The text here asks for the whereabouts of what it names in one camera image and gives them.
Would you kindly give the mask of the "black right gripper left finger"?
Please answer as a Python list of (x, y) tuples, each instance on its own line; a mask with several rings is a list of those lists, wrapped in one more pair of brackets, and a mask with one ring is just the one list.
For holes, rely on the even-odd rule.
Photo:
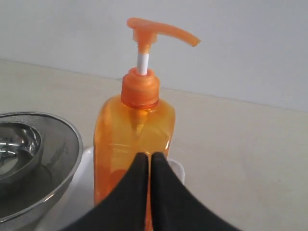
[(148, 156), (137, 153), (108, 196), (64, 231), (143, 231), (149, 178)]

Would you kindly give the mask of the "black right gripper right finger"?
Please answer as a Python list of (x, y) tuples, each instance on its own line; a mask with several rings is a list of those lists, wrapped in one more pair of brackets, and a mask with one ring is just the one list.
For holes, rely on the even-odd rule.
[(163, 153), (151, 157), (151, 213), (155, 231), (237, 231), (181, 183)]

